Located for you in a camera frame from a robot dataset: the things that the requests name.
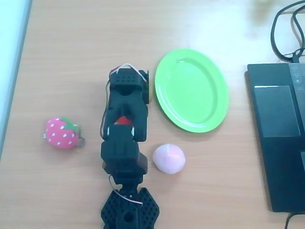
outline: strawberry toy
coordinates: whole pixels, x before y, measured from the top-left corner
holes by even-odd
[[[66,117],[50,119],[46,124],[46,133],[43,137],[48,143],[61,149],[85,145],[85,139],[81,136],[80,127],[73,124]]]

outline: table surface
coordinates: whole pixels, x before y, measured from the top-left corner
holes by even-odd
[[[156,229],[278,229],[287,213],[268,210],[244,73],[249,63],[278,62],[270,41],[274,15],[290,0],[36,0],[33,1],[0,163],[0,228],[100,229],[111,192],[100,158],[99,126],[110,69],[124,62],[150,70],[176,48],[208,55],[230,89],[224,122],[206,134],[171,124],[153,99],[149,161],[141,187],[160,206]],[[276,41],[283,53],[299,47],[280,17]],[[298,16],[304,25],[304,15]],[[82,125],[84,149],[55,150],[42,135],[54,116]],[[186,165],[166,175],[154,149],[179,145]],[[292,229],[304,227],[302,216]]]

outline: oval plate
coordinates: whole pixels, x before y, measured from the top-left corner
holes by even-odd
[[[203,133],[224,119],[229,93],[217,66],[191,49],[177,49],[160,61],[155,77],[158,101],[180,128]]]

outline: laptop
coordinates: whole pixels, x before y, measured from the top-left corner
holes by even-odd
[[[249,64],[246,76],[272,211],[305,211],[305,64]]]

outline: strawberry keychain ring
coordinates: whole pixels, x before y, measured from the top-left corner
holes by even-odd
[[[53,146],[61,149],[84,147],[85,139],[81,136],[81,128],[66,117],[50,119],[46,124],[43,137]]]

